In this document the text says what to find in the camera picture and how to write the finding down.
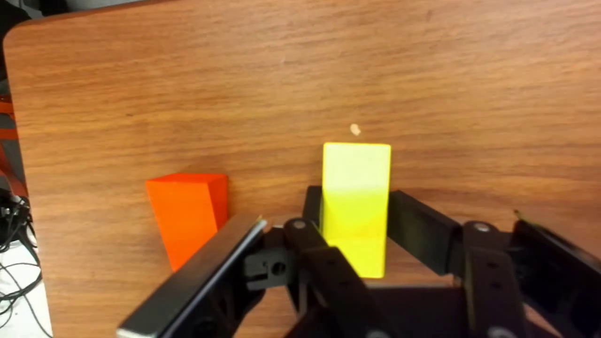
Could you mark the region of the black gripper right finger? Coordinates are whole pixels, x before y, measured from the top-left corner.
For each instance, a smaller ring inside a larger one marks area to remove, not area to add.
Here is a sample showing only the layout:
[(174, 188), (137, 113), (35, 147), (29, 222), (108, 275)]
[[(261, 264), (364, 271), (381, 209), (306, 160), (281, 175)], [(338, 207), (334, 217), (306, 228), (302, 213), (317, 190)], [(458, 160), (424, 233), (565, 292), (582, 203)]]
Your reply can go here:
[(431, 273), (463, 275), (461, 226), (405, 192), (388, 196), (386, 235)]

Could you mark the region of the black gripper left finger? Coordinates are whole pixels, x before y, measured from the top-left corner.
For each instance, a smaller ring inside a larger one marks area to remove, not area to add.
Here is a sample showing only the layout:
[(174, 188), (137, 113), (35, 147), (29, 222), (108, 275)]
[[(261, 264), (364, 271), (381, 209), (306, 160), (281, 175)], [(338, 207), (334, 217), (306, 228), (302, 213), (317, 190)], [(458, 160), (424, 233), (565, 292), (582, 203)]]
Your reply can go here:
[(302, 205), (302, 220), (311, 224), (315, 230), (321, 228), (321, 198), (322, 190), (319, 187), (307, 187)]

